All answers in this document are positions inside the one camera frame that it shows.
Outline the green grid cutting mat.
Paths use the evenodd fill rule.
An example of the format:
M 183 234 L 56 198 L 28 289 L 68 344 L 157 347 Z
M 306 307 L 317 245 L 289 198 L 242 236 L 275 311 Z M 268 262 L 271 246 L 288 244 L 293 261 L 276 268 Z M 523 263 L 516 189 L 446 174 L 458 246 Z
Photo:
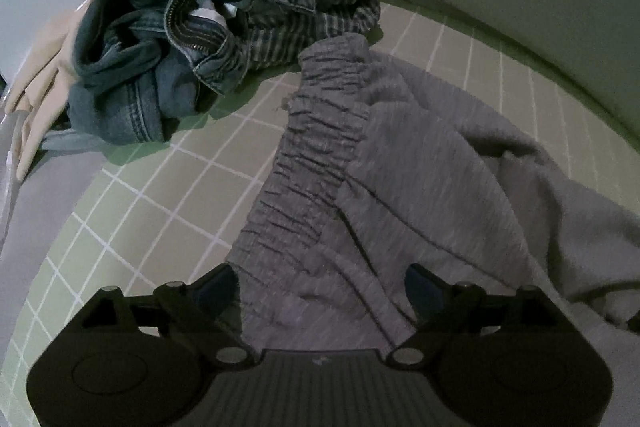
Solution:
M 480 98 L 562 170 L 639 207 L 639 142 L 532 56 L 413 6 L 386 4 L 376 48 Z M 190 282 L 230 251 L 268 176 L 297 72 L 268 72 L 166 144 L 42 158 L 18 189 L 1 251 L 1 421 L 31 426 L 32 362 L 85 300 L 113 283 L 143 295 Z

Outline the clear plastic bag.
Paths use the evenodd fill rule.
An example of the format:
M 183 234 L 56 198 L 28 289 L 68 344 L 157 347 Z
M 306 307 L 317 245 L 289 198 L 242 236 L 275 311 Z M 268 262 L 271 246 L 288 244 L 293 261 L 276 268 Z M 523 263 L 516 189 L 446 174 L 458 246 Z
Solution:
M 0 245 L 6 243 L 17 192 L 17 165 L 20 160 L 22 129 L 27 113 L 19 110 L 9 115 L 2 114 L 0 135 Z

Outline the blue denim jeans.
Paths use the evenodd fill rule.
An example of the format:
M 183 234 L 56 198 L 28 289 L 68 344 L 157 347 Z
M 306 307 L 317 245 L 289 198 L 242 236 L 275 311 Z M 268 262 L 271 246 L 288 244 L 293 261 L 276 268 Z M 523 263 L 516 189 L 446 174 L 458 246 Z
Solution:
M 92 0 L 76 32 L 66 114 L 112 144 L 166 141 L 249 72 L 236 40 L 252 0 Z

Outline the dark plaid shirt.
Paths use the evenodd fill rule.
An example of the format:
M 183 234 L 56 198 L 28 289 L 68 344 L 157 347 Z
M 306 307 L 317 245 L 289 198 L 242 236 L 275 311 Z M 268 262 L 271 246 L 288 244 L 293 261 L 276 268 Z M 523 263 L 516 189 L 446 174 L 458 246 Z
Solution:
M 246 67 L 263 69 L 294 62 L 320 40 L 367 35 L 380 16 L 380 0 L 252 0 L 236 40 Z

